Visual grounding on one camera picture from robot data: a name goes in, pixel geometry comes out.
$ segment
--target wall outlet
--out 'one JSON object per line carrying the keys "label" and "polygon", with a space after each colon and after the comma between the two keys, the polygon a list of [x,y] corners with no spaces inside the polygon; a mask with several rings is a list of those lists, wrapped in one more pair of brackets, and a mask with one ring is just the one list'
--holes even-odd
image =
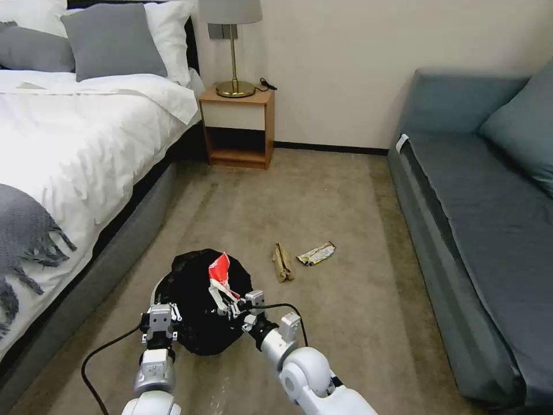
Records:
{"label": "wall outlet", "polygon": [[209,38],[211,40],[218,39],[230,39],[230,28],[232,27],[232,32],[234,38],[238,39],[238,30],[236,30],[236,25],[219,25],[219,24],[207,24],[207,30],[209,32]]}

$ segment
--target shiny metal wrapper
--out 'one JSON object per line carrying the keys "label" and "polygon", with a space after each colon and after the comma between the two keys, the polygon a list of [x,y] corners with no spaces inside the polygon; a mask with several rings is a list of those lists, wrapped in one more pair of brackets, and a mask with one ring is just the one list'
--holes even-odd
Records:
{"label": "shiny metal wrapper", "polygon": [[320,247],[310,250],[309,252],[298,255],[296,258],[298,258],[304,265],[312,266],[327,259],[334,253],[335,250],[336,247],[329,241]]}

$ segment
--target carpet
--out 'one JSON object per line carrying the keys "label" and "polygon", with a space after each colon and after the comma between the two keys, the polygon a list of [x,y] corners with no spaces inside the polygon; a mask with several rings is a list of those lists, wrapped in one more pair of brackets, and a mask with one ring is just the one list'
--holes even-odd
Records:
{"label": "carpet", "polygon": [[[336,252],[280,284],[271,255],[332,241]],[[177,254],[226,251],[267,303],[299,308],[310,345],[379,415],[480,414],[455,385],[386,158],[276,149],[268,171],[181,163],[155,241],[105,302],[35,379],[11,415],[99,414],[80,377],[92,349],[137,324]],[[270,310],[279,321],[286,310]],[[183,415],[300,414],[248,336],[198,357],[176,346],[176,402]],[[139,334],[93,358],[88,374],[111,414],[131,399]]]}

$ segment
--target wall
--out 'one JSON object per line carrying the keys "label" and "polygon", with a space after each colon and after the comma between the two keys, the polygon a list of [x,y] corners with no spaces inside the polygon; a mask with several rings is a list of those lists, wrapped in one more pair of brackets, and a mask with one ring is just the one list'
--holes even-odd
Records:
{"label": "wall", "polygon": [[[529,73],[553,56],[552,0],[262,5],[264,20],[239,28],[238,77],[279,88],[278,141],[387,148],[417,67]],[[195,27],[202,77],[229,79],[229,41]]]}

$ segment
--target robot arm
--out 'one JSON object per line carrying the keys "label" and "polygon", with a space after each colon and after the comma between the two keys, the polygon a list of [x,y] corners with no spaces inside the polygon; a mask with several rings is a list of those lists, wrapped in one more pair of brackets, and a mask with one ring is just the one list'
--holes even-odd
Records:
{"label": "robot arm", "polygon": [[[296,333],[301,319],[296,313],[286,314],[278,325],[257,308],[263,306],[264,294],[256,290],[238,303],[218,303],[218,311],[255,340],[292,402],[306,415],[377,415],[361,395],[338,379],[322,353],[298,347]],[[174,304],[156,304],[143,314],[142,342],[147,349],[134,386],[139,398],[127,404],[123,415],[180,415],[181,408],[171,394],[175,387],[172,342],[177,339],[180,320]]]}
{"label": "robot arm", "polygon": [[[262,306],[263,292],[247,294],[246,301],[251,307]],[[278,326],[267,320],[263,309],[252,308],[242,329],[254,338],[257,348],[278,373],[284,391],[305,415],[377,415],[359,393],[338,379],[321,352],[311,347],[298,348],[299,326],[296,313],[286,314]]]}

